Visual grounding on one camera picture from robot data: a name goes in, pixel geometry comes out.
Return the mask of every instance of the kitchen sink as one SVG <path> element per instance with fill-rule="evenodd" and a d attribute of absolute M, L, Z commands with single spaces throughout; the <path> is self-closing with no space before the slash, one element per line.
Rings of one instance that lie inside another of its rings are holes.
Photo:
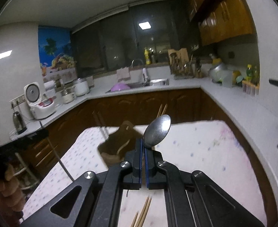
<path fill-rule="evenodd" d="M 149 82 L 134 82 L 134 83 L 126 83 L 130 87 L 130 89 L 142 88 L 147 86 L 159 86 L 159 85 L 169 85 L 170 80 L 168 78 L 165 79 L 154 79 L 150 80 Z"/>

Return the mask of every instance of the silver bolt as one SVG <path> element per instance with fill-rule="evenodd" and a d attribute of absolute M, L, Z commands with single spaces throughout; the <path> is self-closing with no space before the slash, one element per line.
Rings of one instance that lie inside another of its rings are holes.
<path fill-rule="evenodd" d="M 195 177 L 201 177 L 203 175 L 202 171 L 194 171 L 193 173 Z"/>
<path fill-rule="evenodd" d="M 159 161 L 159 162 L 158 162 L 158 166 L 160 166 L 160 167 L 165 167 L 165 166 L 167 166 L 167 162 L 164 161 L 164 160 Z"/>
<path fill-rule="evenodd" d="M 123 167 L 123 168 L 127 168 L 127 167 L 130 167 L 130 163 L 128 161 L 122 161 L 120 163 L 120 166 Z"/>
<path fill-rule="evenodd" d="M 92 172 L 92 171 L 87 171 L 87 172 L 84 173 L 84 177 L 85 177 L 86 179 L 90 179 L 90 178 L 92 178 L 92 177 L 94 177 L 94 176 L 95 176 L 95 173 Z"/>

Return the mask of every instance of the table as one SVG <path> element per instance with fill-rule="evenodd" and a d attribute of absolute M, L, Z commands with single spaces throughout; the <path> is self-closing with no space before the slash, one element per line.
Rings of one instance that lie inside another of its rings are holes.
<path fill-rule="evenodd" d="M 141 133 L 147 126 L 136 126 Z M 109 127 L 109 132 L 117 127 Z M 104 142 L 98 127 L 83 131 L 73 146 L 62 157 L 62 162 L 73 178 L 92 170 L 96 173 L 108 168 L 97 151 Z M 163 159 L 175 164 L 180 170 L 201 170 L 223 188 L 230 196 L 261 220 L 266 226 L 266 214 L 262 195 L 249 159 L 223 121 L 199 121 L 172 125 L 167 137 L 156 146 Z M 48 173 L 27 201 L 24 219 L 41 208 L 72 181 L 59 163 Z M 119 227 L 130 226 L 137 211 L 141 211 L 145 198 L 153 197 L 144 226 L 167 226 L 163 190 L 126 190 L 120 207 Z"/>

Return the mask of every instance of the wall socket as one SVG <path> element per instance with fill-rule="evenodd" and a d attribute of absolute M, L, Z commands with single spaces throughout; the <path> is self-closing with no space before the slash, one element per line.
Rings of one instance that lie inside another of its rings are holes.
<path fill-rule="evenodd" d="M 19 96 L 19 97 L 16 97 L 15 99 L 11 100 L 11 101 L 10 101 L 10 105 L 11 105 L 11 103 L 12 103 L 12 104 L 13 104 L 13 107 L 17 107 L 17 103 L 18 103 L 18 105 L 19 105 L 19 104 L 21 104 L 21 103 L 23 103 L 23 102 L 25 102 L 25 101 L 26 101 L 25 95 L 21 95 L 21 96 Z"/>

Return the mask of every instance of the palm tree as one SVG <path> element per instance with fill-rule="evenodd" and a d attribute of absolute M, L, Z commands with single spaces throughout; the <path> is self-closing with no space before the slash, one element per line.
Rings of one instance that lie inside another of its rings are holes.
<path fill-rule="evenodd" d="M 53 40 L 52 38 L 47 38 L 46 42 L 48 43 L 48 45 L 43 46 L 45 52 L 47 55 L 53 55 L 54 58 L 55 56 L 55 52 L 57 51 L 57 47 L 56 47 L 56 41 Z"/>

